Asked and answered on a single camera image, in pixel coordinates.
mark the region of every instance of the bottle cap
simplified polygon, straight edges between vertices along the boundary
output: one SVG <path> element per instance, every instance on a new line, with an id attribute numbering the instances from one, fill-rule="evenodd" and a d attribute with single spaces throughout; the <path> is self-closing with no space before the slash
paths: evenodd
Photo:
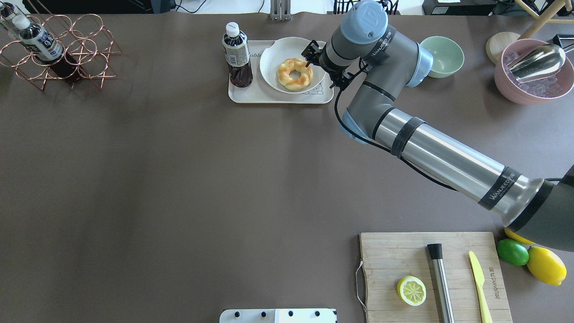
<path id="1" fill-rule="evenodd" d="M 225 31 L 229 37 L 236 37 L 239 35 L 239 25 L 237 22 L 230 22 L 225 26 Z"/>
<path id="2" fill-rule="evenodd" d="M 16 28 L 18 28 L 20 30 L 26 29 L 26 28 L 30 27 L 30 25 L 32 24 L 30 22 L 30 20 L 28 18 L 26 18 L 25 16 L 14 17 L 14 19 L 12 19 L 12 23 L 14 24 L 14 26 L 16 26 Z"/>

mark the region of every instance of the green bowl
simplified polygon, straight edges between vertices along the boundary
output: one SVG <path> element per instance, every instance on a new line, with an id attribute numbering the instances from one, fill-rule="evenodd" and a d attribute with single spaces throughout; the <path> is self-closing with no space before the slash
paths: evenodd
<path id="1" fill-rule="evenodd" d="M 429 76 L 445 78 L 458 71 L 464 64 L 464 53 L 452 39 L 443 36 L 432 36 L 421 42 L 421 46 L 433 56 Z"/>

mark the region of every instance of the cutting board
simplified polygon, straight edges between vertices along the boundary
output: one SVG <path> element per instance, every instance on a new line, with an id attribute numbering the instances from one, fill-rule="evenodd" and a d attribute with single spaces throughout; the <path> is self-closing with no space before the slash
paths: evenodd
<path id="1" fill-rule="evenodd" d="M 456 322 L 482 322 L 468 257 L 470 250 L 480 261 L 486 278 L 483 290 L 493 322 L 512 322 L 492 232 L 390 232 L 360 236 L 367 323 L 441 322 L 426 249 L 431 243 L 443 245 L 443 262 Z M 399 279 L 407 275 L 420 278 L 426 285 L 426 301 L 420 306 L 408 305 L 397 294 Z"/>

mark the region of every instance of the plastic bottle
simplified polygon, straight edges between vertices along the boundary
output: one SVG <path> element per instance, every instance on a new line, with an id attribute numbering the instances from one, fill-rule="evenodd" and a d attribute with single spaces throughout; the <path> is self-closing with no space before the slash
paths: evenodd
<path id="1" fill-rule="evenodd" d="M 68 83 L 76 83 L 82 79 L 76 59 L 41 25 L 31 22 L 25 16 L 12 19 L 14 26 L 20 30 L 19 37 L 24 46 L 33 52 L 44 64 Z"/>
<path id="2" fill-rule="evenodd" d="M 236 87 L 247 87 L 253 81 L 247 36 L 236 22 L 226 26 L 222 40 L 225 49 L 225 59 L 229 68 L 230 81 Z"/>
<path id="3" fill-rule="evenodd" d="M 25 17 L 26 15 L 22 12 L 22 10 L 20 10 L 18 6 L 8 2 L 0 2 L 0 25 L 2 25 L 4 29 L 8 30 L 8 32 L 10 32 L 14 38 L 18 38 L 18 34 L 20 33 L 18 28 L 16 28 L 16 26 L 14 26 L 12 23 L 12 20 L 16 16 Z"/>

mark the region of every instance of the white tray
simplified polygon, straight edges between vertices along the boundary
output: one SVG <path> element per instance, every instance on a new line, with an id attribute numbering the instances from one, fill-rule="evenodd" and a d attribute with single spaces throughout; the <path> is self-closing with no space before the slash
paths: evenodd
<path id="1" fill-rule="evenodd" d="M 250 40 L 249 51 L 251 52 L 251 71 L 253 82 L 248 87 L 236 87 L 231 82 L 227 88 L 229 98 L 237 103 L 303 103 L 303 104 L 324 104 L 333 98 L 334 91 L 329 89 L 332 82 L 325 74 L 321 83 L 315 88 L 301 94 L 282 93 L 265 82 L 259 71 L 259 59 L 265 48 L 271 47 L 274 40 Z"/>

